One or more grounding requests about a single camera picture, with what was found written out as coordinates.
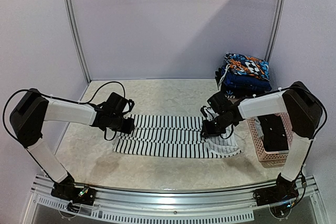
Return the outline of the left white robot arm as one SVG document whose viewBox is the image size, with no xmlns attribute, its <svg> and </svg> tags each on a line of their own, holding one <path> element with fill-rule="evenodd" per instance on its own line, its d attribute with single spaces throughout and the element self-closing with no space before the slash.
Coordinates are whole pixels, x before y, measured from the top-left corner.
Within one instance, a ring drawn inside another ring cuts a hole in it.
<svg viewBox="0 0 336 224">
<path fill-rule="evenodd" d="M 23 97 L 9 115 L 14 139 L 19 142 L 49 176 L 58 184 L 57 190 L 67 200 L 78 195 L 73 178 L 43 140 L 45 122 L 76 123 L 95 127 L 103 132 L 130 134 L 134 130 L 134 119 L 125 115 L 135 105 L 131 99 L 113 92 L 100 104 L 76 102 L 42 94 L 37 89 L 23 90 Z"/>
</svg>

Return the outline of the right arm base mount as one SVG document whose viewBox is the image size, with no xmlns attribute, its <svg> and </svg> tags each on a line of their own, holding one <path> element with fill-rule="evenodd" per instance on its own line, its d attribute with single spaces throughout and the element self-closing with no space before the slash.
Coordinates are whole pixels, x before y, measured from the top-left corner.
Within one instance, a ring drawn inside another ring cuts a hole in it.
<svg viewBox="0 0 336 224">
<path fill-rule="evenodd" d="M 301 185 L 303 188 L 301 196 L 296 184 L 296 180 L 298 178 L 301 179 Z M 302 172 L 300 172 L 293 181 L 286 180 L 282 177 L 282 174 L 279 174 L 274 186 L 256 189 L 253 192 L 253 198 L 256 201 L 257 206 L 288 202 L 287 208 L 292 208 L 302 201 L 302 198 L 306 193 L 306 187 L 306 177 L 302 174 Z"/>
</svg>

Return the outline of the black white striped shirt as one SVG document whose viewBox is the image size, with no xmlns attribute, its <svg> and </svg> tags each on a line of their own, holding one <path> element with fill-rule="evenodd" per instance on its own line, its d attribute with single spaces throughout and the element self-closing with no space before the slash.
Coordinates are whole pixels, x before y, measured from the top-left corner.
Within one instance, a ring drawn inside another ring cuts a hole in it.
<svg viewBox="0 0 336 224">
<path fill-rule="evenodd" d="M 135 129 L 121 133 L 113 150 L 128 155 L 170 158 L 228 158 L 240 154 L 231 130 L 217 137 L 201 136 L 202 116 L 132 114 Z"/>
</svg>

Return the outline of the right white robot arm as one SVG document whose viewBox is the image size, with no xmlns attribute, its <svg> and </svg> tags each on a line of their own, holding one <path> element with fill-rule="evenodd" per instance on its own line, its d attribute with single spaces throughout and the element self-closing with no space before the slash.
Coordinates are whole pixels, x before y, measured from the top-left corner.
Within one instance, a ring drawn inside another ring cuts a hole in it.
<svg viewBox="0 0 336 224">
<path fill-rule="evenodd" d="M 291 143 L 280 176 L 289 182 L 299 175 L 316 137 L 321 117 L 326 114 L 319 99 L 301 81 L 236 102 L 228 100 L 223 93 L 218 92 L 207 103 L 215 114 L 202 123 L 201 136 L 204 138 L 220 136 L 229 126 L 237 126 L 246 119 L 278 113 L 288 114 L 296 139 Z"/>
</svg>

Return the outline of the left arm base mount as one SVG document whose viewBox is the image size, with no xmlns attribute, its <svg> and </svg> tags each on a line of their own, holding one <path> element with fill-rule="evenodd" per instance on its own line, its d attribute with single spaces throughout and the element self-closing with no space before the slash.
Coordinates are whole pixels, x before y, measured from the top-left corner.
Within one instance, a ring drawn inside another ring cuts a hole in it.
<svg viewBox="0 0 336 224">
<path fill-rule="evenodd" d="M 51 195 L 53 197 L 71 201 L 73 204 L 92 206 L 96 198 L 97 190 L 88 185 L 76 186 L 75 180 L 68 175 L 59 183 L 54 183 Z"/>
</svg>

